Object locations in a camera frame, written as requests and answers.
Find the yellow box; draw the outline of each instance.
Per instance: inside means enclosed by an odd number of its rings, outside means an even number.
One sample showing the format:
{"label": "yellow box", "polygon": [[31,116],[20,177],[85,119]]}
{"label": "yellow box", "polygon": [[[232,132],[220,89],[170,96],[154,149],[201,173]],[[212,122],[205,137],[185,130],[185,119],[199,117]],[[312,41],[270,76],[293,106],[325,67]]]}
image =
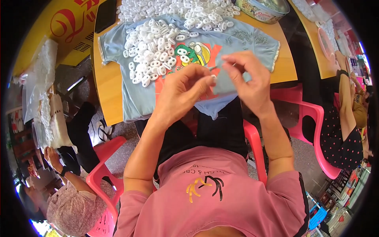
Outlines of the yellow box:
{"label": "yellow box", "polygon": [[30,65],[46,36],[58,43],[56,65],[76,66],[93,45],[93,31],[99,0],[52,0],[39,15],[17,56],[13,75]]}

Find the smartphone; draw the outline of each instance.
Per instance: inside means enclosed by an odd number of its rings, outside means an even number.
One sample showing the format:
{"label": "smartphone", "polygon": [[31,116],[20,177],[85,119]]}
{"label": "smartphone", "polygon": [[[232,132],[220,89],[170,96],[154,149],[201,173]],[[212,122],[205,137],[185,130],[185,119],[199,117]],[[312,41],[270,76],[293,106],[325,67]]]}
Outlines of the smartphone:
{"label": "smartphone", "polygon": [[117,0],[106,0],[97,9],[95,33],[100,33],[116,21]]}

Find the pink t-shirt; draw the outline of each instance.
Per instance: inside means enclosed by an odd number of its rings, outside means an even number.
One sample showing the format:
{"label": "pink t-shirt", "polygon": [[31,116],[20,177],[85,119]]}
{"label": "pink t-shirt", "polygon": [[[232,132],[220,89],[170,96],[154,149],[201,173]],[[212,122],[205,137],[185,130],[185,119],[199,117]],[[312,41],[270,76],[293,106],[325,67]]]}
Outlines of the pink t-shirt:
{"label": "pink t-shirt", "polygon": [[187,237],[216,226],[246,236],[302,236],[308,202],[301,174],[288,171],[267,186],[247,173],[234,152],[198,146],[172,156],[158,168],[160,189],[121,195],[115,237]]}

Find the red plastic chair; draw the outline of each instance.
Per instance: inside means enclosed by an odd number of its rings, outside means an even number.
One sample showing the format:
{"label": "red plastic chair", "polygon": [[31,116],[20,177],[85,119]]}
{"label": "red plastic chair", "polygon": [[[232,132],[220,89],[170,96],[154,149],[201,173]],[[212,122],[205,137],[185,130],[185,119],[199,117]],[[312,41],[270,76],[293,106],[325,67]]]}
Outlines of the red plastic chair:
{"label": "red plastic chair", "polygon": [[[196,136],[197,120],[191,120],[187,124],[191,132]],[[257,167],[258,180],[265,186],[267,183],[267,174],[265,168],[265,160],[263,157],[262,143],[257,128],[251,123],[243,120],[243,129],[245,131],[245,137],[249,140],[251,149],[254,154],[255,165]]]}
{"label": "red plastic chair", "polygon": [[[87,234],[91,237],[112,237],[113,230],[118,217],[116,204],[118,203],[121,194],[124,192],[124,182],[122,179],[114,177],[105,165],[105,162],[115,153],[124,143],[126,139],[122,136],[94,147],[94,150],[99,157],[100,163],[90,172],[86,178],[88,186],[94,190],[106,203],[107,208],[96,225]],[[100,182],[104,176],[108,176],[116,187],[116,193],[112,199],[104,193],[100,188]]]}
{"label": "red plastic chair", "polygon": [[[321,126],[324,119],[324,109],[319,105],[302,101],[302,94],[302,84],[299,84],[298,86],[292,88],[273,89],[270,92],[271,99],[282,100],[299,105],[299,122],[296,126],[288,128],[288,131],[292,137],[295,137],[314,146],[316,158],[320,164],[321,169],[329,178],[335,179],[339,175],[341,169],[332,166],[329,162],[326,161],[320,146],[320,135]],[[313,144],[304,137],[302,132],[302,121],[303,117],[306,115],[311,116],[316,122]]]}

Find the tiled floor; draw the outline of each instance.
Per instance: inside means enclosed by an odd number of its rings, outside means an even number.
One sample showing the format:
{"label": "tiled floor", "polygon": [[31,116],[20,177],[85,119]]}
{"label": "tiled floor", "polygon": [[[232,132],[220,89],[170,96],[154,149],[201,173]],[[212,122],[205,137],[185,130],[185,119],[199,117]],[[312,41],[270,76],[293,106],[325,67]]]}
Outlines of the tiled floor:
{"label": "tiled floor", "polygon": [[[84,60],[78,67],[60,65],[56,69],[55,81],[57,84],[59,84],[58,88],[60,88],[60,91],[65,92],[79,78],[90,73],[92,72],[91,61],[89,59]],[[88,92],[88,82],[84,82],[73,93],[74,100],[78,102],[85,101]],[[299,114],[298,106],[281,101],[276,101],[274,103],[282,125],[285,127],[292,127],[296,125]],[[255,125],[260,132],[260,127],[257,119],[251,115],[251,112],[246,107],[243,108],[243,113],[245,119]],[[92,126],[90,126],[88,130],[93,145],[101,142],[97,136],[96,131],[96,122],[101,118],[103,118],[103,113],[101,111],[101,108],[99,108],[97,113],[92,118],[94,129]],[[127,142],[106,162],[106,165],[113,174],[121,176],[124,171],[125,164],[133,152],[133,149],[137,145],[139,138],[137,136],[137,132],[133,123],[116,124],[114,126],[112,137],[116,136],[124,136],[127,139]],[[317,194],[325,183],[326,175],[322,172],[316,160],[313,146],[298,139],[292,138],[292,147],[295,154],[295,169],[301,172],[303,175],[305,190]],[[257,179],[255,168],[248,165],[248,170],[250,177]]]}

